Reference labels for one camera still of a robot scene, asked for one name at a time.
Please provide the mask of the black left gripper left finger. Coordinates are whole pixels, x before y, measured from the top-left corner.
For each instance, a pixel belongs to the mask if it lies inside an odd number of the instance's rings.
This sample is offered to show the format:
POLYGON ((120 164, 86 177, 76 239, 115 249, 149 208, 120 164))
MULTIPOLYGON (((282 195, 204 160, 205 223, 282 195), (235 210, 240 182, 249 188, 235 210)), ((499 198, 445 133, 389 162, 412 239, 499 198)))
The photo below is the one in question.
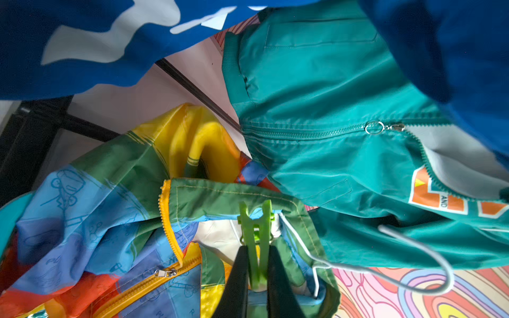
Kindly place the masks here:
POLYGON ((249 285, 248 248, 241 246, 213 318, 246 318, 249 285))

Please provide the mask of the rainbow patchwork jacket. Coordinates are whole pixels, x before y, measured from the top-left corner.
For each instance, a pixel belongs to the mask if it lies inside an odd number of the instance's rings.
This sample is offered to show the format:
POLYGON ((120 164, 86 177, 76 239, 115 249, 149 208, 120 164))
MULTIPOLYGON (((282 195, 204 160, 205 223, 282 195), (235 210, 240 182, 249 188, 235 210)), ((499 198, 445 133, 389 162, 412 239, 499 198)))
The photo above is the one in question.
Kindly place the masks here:
MULTIPOLYGON (((239 204, 272 201, 278 249, 305 317, 341 294, 315 270, 304 204, 280 193, 204 107, 184 104, 51 173, 1 209, 2 317, 212 317, 241 246, 239 204)), ((248 285, 246 317, 269 317, 248 285)))

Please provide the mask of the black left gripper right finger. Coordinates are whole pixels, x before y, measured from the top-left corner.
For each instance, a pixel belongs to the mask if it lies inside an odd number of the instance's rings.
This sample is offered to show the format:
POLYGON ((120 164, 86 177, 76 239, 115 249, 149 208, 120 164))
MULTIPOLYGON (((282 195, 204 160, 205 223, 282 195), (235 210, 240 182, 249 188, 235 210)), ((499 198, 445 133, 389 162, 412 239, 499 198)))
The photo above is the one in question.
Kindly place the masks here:
POLYGON ((301 317, 305 315, 292 291, 278 249, 269 248, 267 281, 267 311, 270 318, 301 317))

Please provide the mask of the green clothespin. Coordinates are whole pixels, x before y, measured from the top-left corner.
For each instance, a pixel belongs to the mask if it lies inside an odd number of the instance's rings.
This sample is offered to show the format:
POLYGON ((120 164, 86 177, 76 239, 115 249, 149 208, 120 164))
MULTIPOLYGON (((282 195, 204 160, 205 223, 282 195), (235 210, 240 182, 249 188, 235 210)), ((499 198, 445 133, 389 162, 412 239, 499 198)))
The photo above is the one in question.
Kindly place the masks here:
POLYGON ((272 201, 266 200, 261 205, 262 215, 253 219, 245 202, 239 204, 240 214, 237 217, 241 225, 241 242, 247 247, 249 258, 249 283, 251 290, 262 292, 267 288, 269 250, 273 239, 271 234, 274 213, 272 201))

